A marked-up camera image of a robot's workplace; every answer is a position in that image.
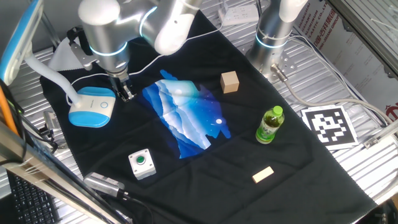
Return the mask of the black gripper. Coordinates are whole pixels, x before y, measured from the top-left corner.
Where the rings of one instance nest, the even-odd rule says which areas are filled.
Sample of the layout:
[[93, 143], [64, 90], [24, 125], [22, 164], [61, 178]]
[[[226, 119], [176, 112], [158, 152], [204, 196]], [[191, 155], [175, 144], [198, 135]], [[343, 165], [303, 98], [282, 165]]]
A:
[[112, 84], [112, 88], [123, 101], [127, 102], [135, 97], [135, 93], [132, 90], [132, 85], [128, 74], [110, 74], [109, 80]]

